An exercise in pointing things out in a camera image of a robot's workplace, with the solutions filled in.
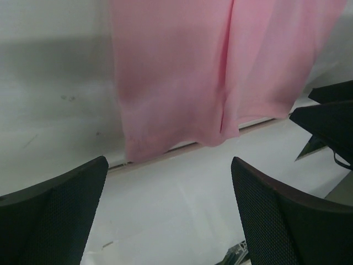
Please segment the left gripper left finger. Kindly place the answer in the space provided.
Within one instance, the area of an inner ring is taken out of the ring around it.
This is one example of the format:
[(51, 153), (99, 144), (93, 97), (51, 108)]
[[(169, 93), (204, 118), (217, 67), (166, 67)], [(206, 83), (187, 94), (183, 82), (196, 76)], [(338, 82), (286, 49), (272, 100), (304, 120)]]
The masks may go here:
[(1, 264), (80, 264), (107, 173), (99, 156), (1, 196)]

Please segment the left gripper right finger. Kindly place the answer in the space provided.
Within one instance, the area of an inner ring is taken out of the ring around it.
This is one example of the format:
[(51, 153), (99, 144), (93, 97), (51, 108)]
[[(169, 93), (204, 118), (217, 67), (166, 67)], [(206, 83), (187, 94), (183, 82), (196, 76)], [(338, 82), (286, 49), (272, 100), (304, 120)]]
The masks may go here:
[(252, 264), (352, 264), (352, 207), (321, 199), (234, 157), (233, 189)]

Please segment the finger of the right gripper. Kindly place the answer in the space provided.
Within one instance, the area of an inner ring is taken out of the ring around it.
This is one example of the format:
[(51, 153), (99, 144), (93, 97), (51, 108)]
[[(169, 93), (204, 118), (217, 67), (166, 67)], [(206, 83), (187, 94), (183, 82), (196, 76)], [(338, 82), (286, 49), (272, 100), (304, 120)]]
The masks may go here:
[(300, 107), (290, 120), (323, 141), (346, 162), (352, 162), (352, 101)]
[(314, 88), (308, 98), (319, 104), (352, 101), (353, 80)]

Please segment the pink polo shirt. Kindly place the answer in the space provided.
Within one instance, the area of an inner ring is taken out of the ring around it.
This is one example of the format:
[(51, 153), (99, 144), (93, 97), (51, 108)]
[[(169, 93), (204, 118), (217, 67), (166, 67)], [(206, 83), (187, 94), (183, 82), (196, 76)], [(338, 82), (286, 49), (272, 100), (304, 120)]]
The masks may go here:
[(217, 146), (284, 118), (345, 1), (111, 1), (115, 78), (132, 162)]

